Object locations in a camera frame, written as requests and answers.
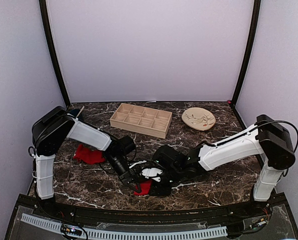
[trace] white backdrop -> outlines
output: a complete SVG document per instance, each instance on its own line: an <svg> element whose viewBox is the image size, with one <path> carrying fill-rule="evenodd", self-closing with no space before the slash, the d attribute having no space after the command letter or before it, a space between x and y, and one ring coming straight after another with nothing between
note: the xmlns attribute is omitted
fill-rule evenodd
<svg viewBox="0 0 298 240"><path fill-rule="evenodd" d="M226 101L253 0L48 0L71 102Z"/></svg>

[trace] red cloth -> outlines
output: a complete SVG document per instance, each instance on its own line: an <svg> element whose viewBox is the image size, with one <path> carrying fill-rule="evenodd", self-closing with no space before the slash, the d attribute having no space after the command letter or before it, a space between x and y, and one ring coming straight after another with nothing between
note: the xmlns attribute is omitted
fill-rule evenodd
<svg viewBox="0 0 298 240"><path fill-rule="evenodd" d="M140 183L141 193L137 193L134 191L133 194L138 195L138 196L139 195L148 195L152 183L153 183L152 179L149 179L148 181L144 181L143 183Z"/></svg>
<svg viewBox="0 0 298 240"><path fill-rule="evenodd" d="M99 150L90 150L84 145L80 144L75 151L73 159L78 161L84 161L86 164L98 164L103 163L105 159L103 158L103 152Z"/></svg>

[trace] marble table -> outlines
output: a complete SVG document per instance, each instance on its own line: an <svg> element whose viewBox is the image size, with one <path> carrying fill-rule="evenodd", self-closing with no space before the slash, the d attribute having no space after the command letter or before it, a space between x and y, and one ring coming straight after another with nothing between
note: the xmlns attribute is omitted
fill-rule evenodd
<svg viewBox="0 0 298 240"><path fill-rule="evenodd" d="M134 133L110 126L109 119L119 102L75 103L70 109L84 106L84 120L118 138L131 136L137 147L135 162L149 160L161 145L170 145L186 154L203 140L216 142L242 130L226 102L130 102L130 104L172 112L166 139ZM197 131L181 120L184 110L205 108L216 124L208 131ZM258 179L260 165L254 156L224 164L205 175L174 183L170 196L135 196L122 185L116 174L107 174L98 164L87 165L73 159L80 143L65 140L54 162L54 193L60 203L112 210L162 211L185 210L241 203L250 199Z"/></svg>

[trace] beige plate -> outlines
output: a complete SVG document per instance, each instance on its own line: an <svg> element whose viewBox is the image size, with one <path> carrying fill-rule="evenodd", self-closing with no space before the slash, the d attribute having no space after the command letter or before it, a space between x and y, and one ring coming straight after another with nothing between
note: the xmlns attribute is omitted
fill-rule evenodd
<svg viewBox="0 0 298 240"><path fill-rule="evenodd" d="M209 130L216 123L215 116L201 107L188 108L183 112L181 118L189 127L199 131Z"/></svg>

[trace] wooden tray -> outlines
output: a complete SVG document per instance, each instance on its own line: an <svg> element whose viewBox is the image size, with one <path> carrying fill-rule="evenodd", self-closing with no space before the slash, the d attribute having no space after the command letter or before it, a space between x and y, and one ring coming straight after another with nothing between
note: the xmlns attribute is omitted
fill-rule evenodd
<svg viewBox="0 0 298 240"><path fill-rule="evenodd" d="M165 139L172 112L122 103L110 118L114 128Z"/></svg>

